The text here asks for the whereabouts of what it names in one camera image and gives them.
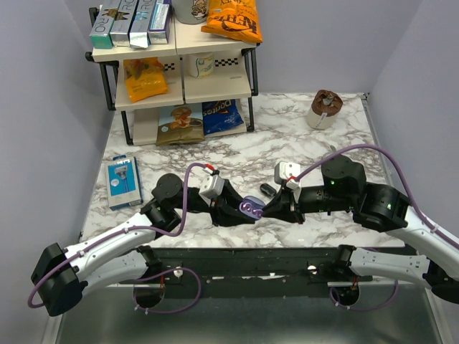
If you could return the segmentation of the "blue-purple earbud charging case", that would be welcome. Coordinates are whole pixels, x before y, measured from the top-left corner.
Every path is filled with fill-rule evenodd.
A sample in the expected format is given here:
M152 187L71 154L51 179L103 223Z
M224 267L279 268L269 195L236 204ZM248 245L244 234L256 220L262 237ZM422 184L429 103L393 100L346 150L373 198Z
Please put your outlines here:
M244 215L258 221L262 218L265 202L255 196L246 196L242 199L239 210Z

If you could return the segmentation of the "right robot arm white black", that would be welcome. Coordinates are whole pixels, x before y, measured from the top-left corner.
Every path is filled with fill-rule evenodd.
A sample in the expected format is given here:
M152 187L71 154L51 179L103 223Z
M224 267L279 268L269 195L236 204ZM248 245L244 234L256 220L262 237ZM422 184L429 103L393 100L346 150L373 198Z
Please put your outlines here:
M275 167L280 190L262 210L265 218L302 224L306 214L345 211L355 223L385 233L417 250L414 256L341 245L330 263L340 281L381 276L420 285L442 300L458 303L458 238L430 220L392 186L370 183L363 165L334 153L321 161L323 185L302 187L294 163Z

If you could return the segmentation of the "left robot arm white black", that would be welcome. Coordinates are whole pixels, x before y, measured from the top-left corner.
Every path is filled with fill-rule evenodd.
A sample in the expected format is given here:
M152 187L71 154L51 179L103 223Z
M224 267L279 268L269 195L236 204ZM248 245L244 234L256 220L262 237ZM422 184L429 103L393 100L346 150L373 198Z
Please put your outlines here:
M94 290L117 282L150 283L164 273L148 243L177 237L189 213L209 214L216 226L254 224L260 213L217 172L200 187L189 177L167 173L160 177L152 199L124 223L98 236L62 248L54 243L42 251L32 272L34 285L27 305L44 308L51 317L62 315Z

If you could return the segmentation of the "black earbud charging case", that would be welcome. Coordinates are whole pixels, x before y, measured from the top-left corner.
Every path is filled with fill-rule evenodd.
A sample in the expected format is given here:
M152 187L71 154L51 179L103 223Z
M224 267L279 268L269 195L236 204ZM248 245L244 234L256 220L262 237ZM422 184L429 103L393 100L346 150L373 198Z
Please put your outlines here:
M273 198L273 197L275 197L275 195L276 195L276 193L277 193L276 189L275 189L274 187L272 187L272 186L271 186L270 184L268 184L268 183L262 183L262 184L260 185L260 192L261 192L264 196L266 196L266 197L268 197L268 198Z

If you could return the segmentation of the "blue doritos bag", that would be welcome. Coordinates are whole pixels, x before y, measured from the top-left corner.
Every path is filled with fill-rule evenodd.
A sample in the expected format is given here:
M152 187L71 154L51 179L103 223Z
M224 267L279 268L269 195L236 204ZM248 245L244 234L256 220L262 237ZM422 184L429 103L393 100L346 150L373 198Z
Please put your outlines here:
M202 116L205 135L232 130L244 123L236 100L203 102Z

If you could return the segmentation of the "brown chips bag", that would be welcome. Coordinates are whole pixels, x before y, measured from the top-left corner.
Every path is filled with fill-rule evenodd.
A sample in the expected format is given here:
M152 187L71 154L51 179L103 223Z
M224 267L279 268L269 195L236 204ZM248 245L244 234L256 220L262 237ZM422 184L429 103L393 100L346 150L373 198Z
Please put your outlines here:
M201 104L162 107L159 111L156 145L204 141Z

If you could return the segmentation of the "blue razor package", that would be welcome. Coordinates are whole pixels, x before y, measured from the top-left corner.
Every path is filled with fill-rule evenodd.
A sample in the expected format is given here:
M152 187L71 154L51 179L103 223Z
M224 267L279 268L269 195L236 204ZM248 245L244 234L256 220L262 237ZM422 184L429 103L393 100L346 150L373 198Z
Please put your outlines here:
M135 156L116 156L104 163L104 171L110 210L143 203L140 173Z

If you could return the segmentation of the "brown-topped white cup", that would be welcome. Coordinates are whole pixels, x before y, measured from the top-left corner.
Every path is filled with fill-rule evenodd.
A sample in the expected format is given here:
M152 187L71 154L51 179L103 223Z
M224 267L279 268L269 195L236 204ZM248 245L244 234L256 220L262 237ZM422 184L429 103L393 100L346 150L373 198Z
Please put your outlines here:
M343 100L335 92L319 90L306 116L307 124L317 130L330 128L335 123L342 106Z

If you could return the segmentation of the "beige black shelf rack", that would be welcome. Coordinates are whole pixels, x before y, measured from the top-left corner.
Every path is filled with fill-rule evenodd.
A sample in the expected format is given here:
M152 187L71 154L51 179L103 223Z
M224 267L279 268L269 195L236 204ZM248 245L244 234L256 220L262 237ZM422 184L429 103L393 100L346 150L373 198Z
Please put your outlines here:
M198 24L172 19L168 44L139 50L92 49L85 58L100 66L108 109L120 112L126 143L148 145L156 141L158 112L164 106L231 99L251 101L256 97L256 48L255 44L204 33ZM192 77L187 58L204 52L213 53L214 71L202 79ZM123 61L142 57L157 57L164 65L169 91L131 102L124 82Z

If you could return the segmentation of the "white patterned mug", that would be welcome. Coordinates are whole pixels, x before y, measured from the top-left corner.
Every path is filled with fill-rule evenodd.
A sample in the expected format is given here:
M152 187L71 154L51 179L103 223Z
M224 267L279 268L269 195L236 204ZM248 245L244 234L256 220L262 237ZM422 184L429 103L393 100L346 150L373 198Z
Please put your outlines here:
M189 54L186 64L187 71L191 77L197 79L208 77L214 71L214 53Z

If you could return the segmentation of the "orange snack bag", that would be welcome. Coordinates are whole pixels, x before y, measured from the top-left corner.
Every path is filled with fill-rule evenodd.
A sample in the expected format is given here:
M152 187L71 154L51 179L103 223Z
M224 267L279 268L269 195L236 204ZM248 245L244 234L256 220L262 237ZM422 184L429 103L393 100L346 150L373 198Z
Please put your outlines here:
M125 85L131 102L166 94L169 91L164 66L157 57L123 61Z

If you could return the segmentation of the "orange kettle chips bag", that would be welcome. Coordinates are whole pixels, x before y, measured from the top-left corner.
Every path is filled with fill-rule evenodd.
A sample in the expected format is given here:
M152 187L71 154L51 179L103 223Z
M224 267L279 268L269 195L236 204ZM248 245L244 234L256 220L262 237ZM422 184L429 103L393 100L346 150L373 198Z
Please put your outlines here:
M233 40L261 44L263 41L256 0L212 0L201 32Z

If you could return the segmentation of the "purple white toothpaste box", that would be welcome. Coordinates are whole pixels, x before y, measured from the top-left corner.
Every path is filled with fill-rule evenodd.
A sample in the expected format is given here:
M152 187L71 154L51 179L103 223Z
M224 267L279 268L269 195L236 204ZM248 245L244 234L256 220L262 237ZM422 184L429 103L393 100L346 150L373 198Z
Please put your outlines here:
M171 1L157 0L148 28L150 44L168 44L171 22Z

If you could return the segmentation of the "grey cartoon mug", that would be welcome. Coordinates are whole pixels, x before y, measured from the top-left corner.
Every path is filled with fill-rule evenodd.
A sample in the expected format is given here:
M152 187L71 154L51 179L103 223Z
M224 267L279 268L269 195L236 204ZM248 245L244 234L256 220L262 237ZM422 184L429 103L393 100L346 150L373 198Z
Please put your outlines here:
M182 24L205 22L209 12L208 0L172 0L175 17Z

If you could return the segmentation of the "blue silver toothpaste box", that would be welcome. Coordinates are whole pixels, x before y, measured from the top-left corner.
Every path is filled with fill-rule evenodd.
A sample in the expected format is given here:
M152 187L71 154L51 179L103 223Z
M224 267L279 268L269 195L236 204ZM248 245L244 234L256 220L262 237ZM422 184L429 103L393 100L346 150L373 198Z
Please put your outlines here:
M155 9L156 0L140 0L129 32L130 47L146 49L149 46L148 28Z

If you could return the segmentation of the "teal toothpaste box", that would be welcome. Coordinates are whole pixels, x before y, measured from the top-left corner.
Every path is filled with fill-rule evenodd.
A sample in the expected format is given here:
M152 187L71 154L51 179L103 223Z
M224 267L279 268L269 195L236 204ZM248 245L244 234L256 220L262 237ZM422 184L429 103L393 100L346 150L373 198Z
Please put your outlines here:
M118 14L120 0L107 0L103 2L93 24L90 40L96 49L111 49L113 47L110 31Z

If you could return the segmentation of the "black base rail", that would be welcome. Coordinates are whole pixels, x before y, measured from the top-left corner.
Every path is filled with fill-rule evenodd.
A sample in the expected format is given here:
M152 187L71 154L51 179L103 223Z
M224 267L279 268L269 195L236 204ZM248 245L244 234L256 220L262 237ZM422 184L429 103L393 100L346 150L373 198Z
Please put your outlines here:
M142 283L160 282L166 296L193 298L325 297L330 282L352 283L350 247L138 250L147 270Z

